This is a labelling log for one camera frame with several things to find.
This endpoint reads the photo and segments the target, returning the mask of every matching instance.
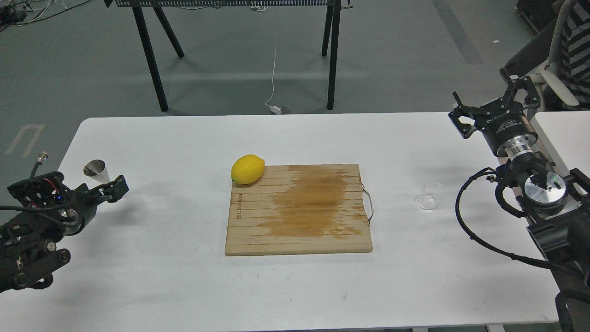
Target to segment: floor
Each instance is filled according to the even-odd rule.
[[[45,16],[78,3],[63,0]],[[320,56],[323,8],[166,8],[183,59],[153,11],[144,9],[167,113],[159,110],[131,9],[91,0],[46,21],[11,27],[0,32],[0,187],[28,176],[41,151],[50,159],[40,171],[57,169],[79,124],[92,117],[274,116],[265,106],[271,96],[269,105],[298,114],[449,112],[453,91],[466,105],[482,105],[503,94],[498,69],[532,38],[515,3],[353,0],[353,8],[342,11],[333,110],[326,109],[329,60]],[[359,130],[371,132],[362,123]],[[6,191],[0,201],[15,203]],[[485,327],[430,329],[461,331]]]

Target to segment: lemon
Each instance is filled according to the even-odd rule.
[[[237,184],[250,184],[264,172],[264,160],[257,155],[248,154],[236,160],[231,167],[231,179]]]

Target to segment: wooden cutting board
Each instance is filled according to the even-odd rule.
[[[358,164],[265,166],[232,186],[227,256],[372,250]]]

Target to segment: table leg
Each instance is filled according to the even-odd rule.
[[[326,26],[324,27],[324,43],[322,44],[322,56],[328,54],[328,43],[330,41],[330,27],[332,26],[332,16],[334,15],[334,5],[328,5],[326,12]]]
[[[184,52],[182,51],[181,45],[178,43],[178,39],[176,39],[174,31],[172,31],[170,23],[168,23],[168,19],[166,18],[166,15],[164,15],[162,7],[153,7],[153,11],[156,12],[156,16],[160,20],[160,23],[162,23],[162,28],[164,28],[164,31],[166,31],[166,35],[168,35],[168,39],[170,39],[172,47],[174,47],[174,50],[176,51],[178,57],[184,57]]]
[[[336,59],[338,58],[338,32],[340,30],[340,11],[342,0],[334,0],[332,18],[332,45],[330,48],[330,77],[328,79],[328,109],[334,109],[334,89],[336,87]]]
[[[488,325],[487,332],[504,332],[504,325]]]
[[[166,95],[164,95],[164,88],[162,87],[162,80],[160,79],[160,73],[158,72],[156,57],[153,55],[152,42],[149,39],[148,28],[146,27],[146,21],[143,17],[143,11],[141,7],[132,7],[132,9],[133,16],[135,16],[135,23],[137,23],[137,30],[139,31],[139,37],[142,40],[143,52],[146,54],[147,66],[152,75],[153,87],[156,89],[156,95],[158,96],[160,110],[166,112],[168,111],[168,102],[166,101]]]

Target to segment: table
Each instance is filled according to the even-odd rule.
[[[162,112],[168,111],[168,101],[160,79],[158,65],[156,64],[156,57],[153,54],[152,42],[149,38],[148,28],[146,26],[145,18],[143,16],[142,7],[152,7],[158,20],[162,24],[162,28],[166,32],[168,39],[172,43],[172,47],[176,51],[179,58],[184,57],[184,51],[176,35],[162,10],[163,6],[323,6],[326,10],[326,23],[324,25],[324,39],[322,43],[322,57],[327,55],[328,44],[330,43],[330,73],[328,77],[328,101],[327,109],[334,109],[334,93],[336,88],[336,62],[338,55],[338,38],[340,31],[340,11],[345,8],[351,8],[350,0],[348,0],[348,7],[342,7],[342,0],[115,0],[119,7],[132,7],[135,23],[139,37],[142,41],[143,52],[146,56],[147,66],[149,67],[150,75],[156,96],[158,97],[158,104]],[[106,7],[109,7],[113,0],[104,0]],[[330,42],[330,32],[332,33],[332,42]]]
[[[358,163],[371,193],[372,253],[224,255],[230,168]],[[482,248],[460,229],[455,195],[497,165],[483,137],[463,140],[446,113],[93,118],[59,170],[74,188],[102,159],[130,191],[58,243],[71,262],[43,291],[2,294],[3,329],[271,331],[556,321],[550,272]],[[447,194],[415,198],[429,180]],[[462,214],[491,244],[540,258],[526,221],[494,185],[474,183]]]
[[[560,175],[569,174],[573,168],[590,174],[590,155],[586,153],[589,122],[590,114],[584,111],[539,112],[531,120]]]

